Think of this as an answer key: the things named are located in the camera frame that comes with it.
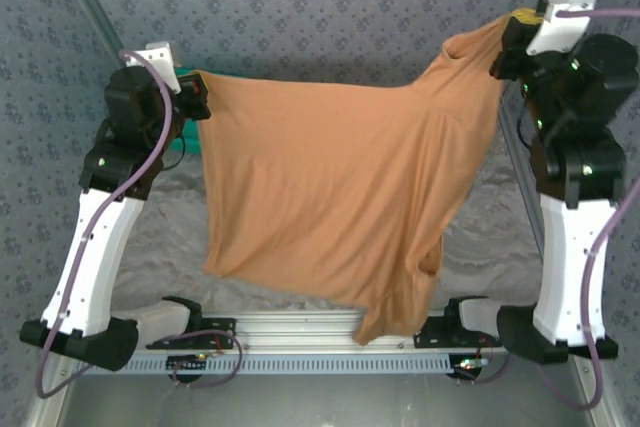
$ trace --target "gray floral wallpaper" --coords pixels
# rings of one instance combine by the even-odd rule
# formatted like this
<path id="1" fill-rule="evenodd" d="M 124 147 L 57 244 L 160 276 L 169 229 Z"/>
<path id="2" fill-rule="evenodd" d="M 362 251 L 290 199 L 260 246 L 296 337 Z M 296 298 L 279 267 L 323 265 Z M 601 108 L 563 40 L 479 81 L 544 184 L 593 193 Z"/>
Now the gray floral wallpaper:
<path id="1" fill-rule="evenodd" d="M 111 65 L 75 0 L 0 0 L 0 12 L 0 426 L 17 427 L 37 353 L 18 331 L 62 271 Z"/>
<path id="2" fill-rule="evenodd" d="M 449 35 L 535 0 L 100 0 L 124 45 L 174 40 L 182 63 L 243 76 L 397 85 Z M 601 0 L 637 6 L 638 0 Z M 103 112 L 111 70 L 74 0 L 0 0 L 0 426 L 20 425 L 35 350 L 17 342 L 57 281 L 76 216 L 79 159 Z M 634 42 L 637 21 L 598 21 Z M 614 125 L 639 173 L 640 96 Z M 605 309 L 623 345 L 612 366 L 631 425 L 640 424 L 640 212 L 612 242 Z"/>

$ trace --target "cloth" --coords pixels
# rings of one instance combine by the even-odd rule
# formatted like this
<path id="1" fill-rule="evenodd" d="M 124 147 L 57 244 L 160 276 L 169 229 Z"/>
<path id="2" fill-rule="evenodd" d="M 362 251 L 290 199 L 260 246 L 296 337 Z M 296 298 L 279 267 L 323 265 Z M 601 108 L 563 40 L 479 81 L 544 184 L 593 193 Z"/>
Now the cloth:
<path id="1" fill-rule="evenodd" d="M 362 345 L 420 330 L 496 130 L 503 83 L 488 72 L 508 20 L 449 38 L 402 87 L 200 72 L 205 273 L 365 307 Z"/>

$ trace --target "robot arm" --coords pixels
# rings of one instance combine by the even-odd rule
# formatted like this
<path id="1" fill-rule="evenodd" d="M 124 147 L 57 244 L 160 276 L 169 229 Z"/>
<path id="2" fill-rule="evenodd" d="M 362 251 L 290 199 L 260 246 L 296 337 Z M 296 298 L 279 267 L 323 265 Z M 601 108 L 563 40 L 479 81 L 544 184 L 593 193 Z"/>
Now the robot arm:
<path id="1" fill-rule="evenodd" d="M 542 288 L 534 306 L 464 300 L 460 319 L 465 329 L 499 337 L 508 351 L 541 364 L 588 356 L 583 327 L 600 358 L 618 352 L 602 320 L 606 243 L 587 299 L 581 286 L 591 246 L 623 195 L 625 155 L 607 124 L 637 88 L 638 54 L 614 35 L 585 37 L 588 17 L 556 17 L 592 10 L 595 1 L 540 0 L 537 12 L 514 16 L 491 69 L 498 79 L 520 82 L 536 128 L 530 164 L 544 218 Z M 590 326 L 582 326 L 584 302 Z"/>
<path id="2" fill-rule="evenodd" d="M 171 90 L 173 113 L 163 152 L 182 132 L 185 120 L 210 116 L 207 90 L 198 74 L 176 77 L 168 43 L 137 52 L 155 67 Z M 58 287 L 40 319 L 25 322 L 22 341 L 42 347 L 58 319 L 64 289 L 87 222 L 109 195 L 149 157 L 164 119 L 159 90 L 147 70 L 131 59 L 117 70 L 105 89 L 109 117 L 86 155 L 80 176 L 80 209 L 76 231 Z M 87 241 L 69 306 L 52 351 L 109 370 L 119 370 L 136 348 L 183 333 L 197 304 L 167 298 L 133 312 L 111 312 L 111 296 L 124 246 L 142 211 L 153 180 L 162 170 L 161 156 L 117 201 L 108 205 Z"/>

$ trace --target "white crumpled sheet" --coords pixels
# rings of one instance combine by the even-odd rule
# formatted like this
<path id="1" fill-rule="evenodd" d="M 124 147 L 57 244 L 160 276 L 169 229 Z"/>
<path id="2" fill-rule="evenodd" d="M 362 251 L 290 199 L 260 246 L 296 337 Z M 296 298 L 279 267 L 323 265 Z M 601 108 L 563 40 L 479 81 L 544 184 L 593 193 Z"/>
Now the white crumpled sheet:
<path id="1" fill-rule="evenodd" d="M 167 154 L 167 164 L 177 158 Z M 205 312 L 332 309 L 323 299 L 273 292 L 204 275 L 207 208 L 201 157 L 162 173 L 133 228 L 116 279 L 112 308 L 153 304 L 165 295 L 200 302 Z M 542 265 L 501 134 L 465 205 L 447 229 L 445 259 L 432 309 L 450 297 L 488 295 L 534 302 Z"/>

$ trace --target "orange t-shirt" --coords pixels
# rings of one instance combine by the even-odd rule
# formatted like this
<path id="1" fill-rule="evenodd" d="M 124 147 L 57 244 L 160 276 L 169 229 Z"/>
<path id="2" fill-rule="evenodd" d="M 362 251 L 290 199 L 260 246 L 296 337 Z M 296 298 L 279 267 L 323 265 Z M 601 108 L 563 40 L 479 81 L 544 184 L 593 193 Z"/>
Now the orange t-shirt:
<path id="1" fill-rule="evenodd" d="M 201 72 L 205 273 L 366 307 L 360 344 L 419 330 L 443 232 L 495 133 L 489 68 L 508 19 L 448 39 L 402 87 Z"/>

